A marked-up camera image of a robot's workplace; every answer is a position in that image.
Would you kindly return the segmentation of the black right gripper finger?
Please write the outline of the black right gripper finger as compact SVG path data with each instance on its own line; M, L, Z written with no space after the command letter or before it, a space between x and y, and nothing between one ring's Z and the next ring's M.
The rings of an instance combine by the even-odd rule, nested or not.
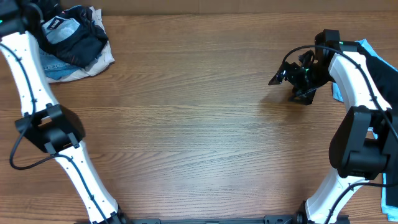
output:
M293 95L288 98L289 102L301 105L311 105L316 93L316 89L299 90L296 87L292 89Z
M284 64L282 63L276 74L268 82L268 85L280 85L283 82L284 78L285 78L285 68Z

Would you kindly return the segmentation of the white cloth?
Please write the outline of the white cloth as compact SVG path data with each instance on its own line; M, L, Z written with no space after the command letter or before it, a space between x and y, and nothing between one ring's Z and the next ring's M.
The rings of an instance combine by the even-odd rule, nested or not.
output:
M100 9L95 9L93 6L88 7L93 11L93 18L96 24L98 24L102 29L104 29L103 21L102 21L102 12ZM61 80L53 80L51 78L47 78L50 83L54 82L71 82L74 80L78 80L81 78L96 76L99 73L103 72L108 68L110 64L114 62L114 57L111 52L111 46L109 43L109 38L107 44L104 46L101 53L85 68L81 68L69 75L66 78L62 78Z

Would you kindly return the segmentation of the black printed cycling jersey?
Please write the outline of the black printed cycling jersey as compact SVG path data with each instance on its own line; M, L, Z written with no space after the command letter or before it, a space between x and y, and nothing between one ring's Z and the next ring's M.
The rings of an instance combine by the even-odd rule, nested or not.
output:
M43 12L44 22L35 38L44 52L85 68L107 44L108 36L95 23L90 8L73 6L63 10L58 1L39 1L37 5Z

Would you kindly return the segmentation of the blue jeans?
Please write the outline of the blue jeans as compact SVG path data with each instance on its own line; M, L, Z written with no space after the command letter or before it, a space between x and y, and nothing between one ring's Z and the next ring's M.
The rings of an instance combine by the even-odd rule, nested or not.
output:
M80 68L75 65L70 65L52 54L48 54L39 49L39 58L42 69L47 78L53 80L61 80L66 78Z

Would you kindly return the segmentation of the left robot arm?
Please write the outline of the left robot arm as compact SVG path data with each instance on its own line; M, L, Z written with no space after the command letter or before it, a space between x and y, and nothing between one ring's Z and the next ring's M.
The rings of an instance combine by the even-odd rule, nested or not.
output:
M15 122L19 137L9 163L19 168L13 157L22 138L26 138L48 157L25 168L55 159L75 186L90 223L129 223L90 160L79 117L57 101L46 80L34 36L43 19L41 9L31 1L1 1L1 52L14 77L22 114Z

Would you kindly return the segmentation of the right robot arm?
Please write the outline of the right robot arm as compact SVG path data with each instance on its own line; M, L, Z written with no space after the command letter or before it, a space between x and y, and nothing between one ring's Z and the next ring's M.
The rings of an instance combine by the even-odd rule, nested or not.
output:
M283 60L271 85L289 82L289 101L310 105L316 91L334 83L346 115L329 145L330 171L317 191L292 215L268 216L267 223L348 223L340 211L363 186L397 166L397 70L365 41L341 40L325 29L312 45L297 47L298 60Z

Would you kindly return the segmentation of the black and light-blue garment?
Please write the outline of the black and light-blue garment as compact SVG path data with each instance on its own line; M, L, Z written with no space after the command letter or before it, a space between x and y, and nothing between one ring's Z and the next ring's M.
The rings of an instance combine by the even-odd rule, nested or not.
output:
M397 111L397 69L378 56L366 39L357 42L365 51L367 68L377 89ZM397 186L382 189L381 209L390 222L397 222Z

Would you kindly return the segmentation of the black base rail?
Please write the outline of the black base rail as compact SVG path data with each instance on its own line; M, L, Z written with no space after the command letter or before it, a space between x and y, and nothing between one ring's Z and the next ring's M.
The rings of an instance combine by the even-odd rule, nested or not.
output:
M161 219L129 219L117 217L109 218L101 223L109 224L288 224L292 223L291 215L266 215L263 218L222 218L222 219L187 219L187 220L161 220Z

